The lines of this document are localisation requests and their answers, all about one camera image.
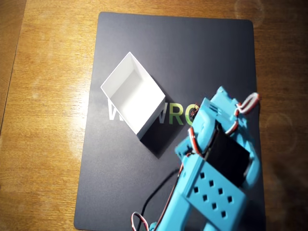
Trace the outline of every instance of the robotic arm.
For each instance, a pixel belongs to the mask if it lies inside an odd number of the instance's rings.
[[[260,172],[244,116],[259,100],[253,93],[240,104],[220,87],[193,110],[188,136],[175,148],[182,161],[176,184],[160,219],[146,224],[147,230],[182,231],[193,207],[208,220],[204,231],[237,228],[247,200],[240,188],[251,188]]]

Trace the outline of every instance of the white cardboard box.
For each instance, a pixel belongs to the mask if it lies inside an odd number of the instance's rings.
[[[101,89],[139,139],[165,106],[165,95],[129,52]]]

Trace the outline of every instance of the green letters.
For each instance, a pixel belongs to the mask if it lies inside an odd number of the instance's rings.
[[[173,117],[175,117],[180,125],[183,125],[181,121],[180,115],[183,114],[183,106],[179,103],[170,103],[169,110],[169,124],[173,124]],[[178,107],[180,109],[179,112],[173,112],[173,107]]]

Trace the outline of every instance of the mounting hole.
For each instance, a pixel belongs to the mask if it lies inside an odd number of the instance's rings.
[[[213,186],[214,186],[214,181],[213,181],[213,180],[210,180],[210,181],[209,181],[209,184],[210,184],[210,187],[213,187]]]
[[[203,195],[203,201],[207,201],[207,195]]]
[[[213,208],[213,210],[217,209],[217,204],[216,204],[216,203],[213,203],[213,204],[212,204],[212,208]]]
[[[232,203],[232,202],[233,202],[233,199],[232,199],[231,196],[228,196],[228,202],[229,202],[229,203]]]
[[[221,212],[221,217],[222,217],[222,218],[225,218],[226,216],[227,216],[226,211],[222,211],[222,212]]]

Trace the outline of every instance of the red and white wire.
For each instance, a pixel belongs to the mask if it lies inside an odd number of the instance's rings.
[[[133,219],[134,216],[139,217],[139,219],[143,222],[146,231],[150,231],[150,230],[149,230],[148,222],[147,222],[146,219],[145,219],[140,213],[138,213],[138,212],[133,212],[133,214],[132,214],[131,217],[130,217],[131,228],[132,228],[133,231],[137,231],[136,228],[135,228],[135,225],[134,225],[134,219]]]
[[[198,154],[198,155],[201,155],[199,148],[198,148],[198,144],[197,144],[197,141],[196,141],[196,136],[194,134],[193,127],[190,127],[188,129],[188,135],[189,135],[189,139],[190,139],[191,144],[192,144],[193,152]]]
[[[239,126],[239,121],[238,121],[239,113],[245,114],[245,115],[248,114],[257,105],[257,103],[259,101],[260,101],[260,95],[256,92],[254,92],[254,93],[251,93],[245,99],[245,101],[242,104],[238,103],[236,105],[236,108],[234,110],[234,116],[236,117],[236,119],[235,119],[235,122],[233,123],[233,125],[226,131],[227,135],[231,135],[238,128],[238,126]]]

